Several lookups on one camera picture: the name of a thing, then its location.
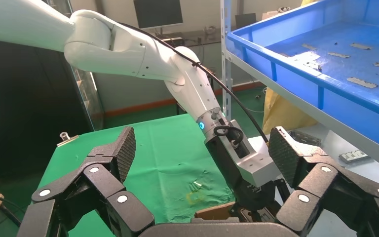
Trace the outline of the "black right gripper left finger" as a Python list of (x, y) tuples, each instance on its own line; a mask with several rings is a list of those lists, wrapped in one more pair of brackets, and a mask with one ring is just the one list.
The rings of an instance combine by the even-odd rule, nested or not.
[(137, 237), (153, 226), (153, 214), (124, 185), (135, 152), (132, 127), (93, 148), (77, 169), (33, 193), (18, 236), (67, 237), (92, 211), (117, 237)]

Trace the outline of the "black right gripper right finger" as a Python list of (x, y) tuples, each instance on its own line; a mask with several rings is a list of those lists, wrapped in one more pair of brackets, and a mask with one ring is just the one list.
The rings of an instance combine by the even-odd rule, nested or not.
[(300, 237), (323, 210), (337, 215), (359, 237), (379, 237), (379, 183), (341, 167), (320, 147), (295, 141), (278, 126), (268, 152), (293, 192), (277, 222)]

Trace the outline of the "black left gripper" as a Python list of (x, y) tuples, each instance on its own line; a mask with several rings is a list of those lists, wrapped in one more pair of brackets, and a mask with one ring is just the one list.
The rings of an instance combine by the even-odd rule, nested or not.
[(246, 138), (237, 148), (225, 136), (215, 136), (205, 146), (233, 193), (236, 209), (279, 211), (275, 191), (283, 182), (277, 179), (280, 172), (268, 154), (257, 153)]

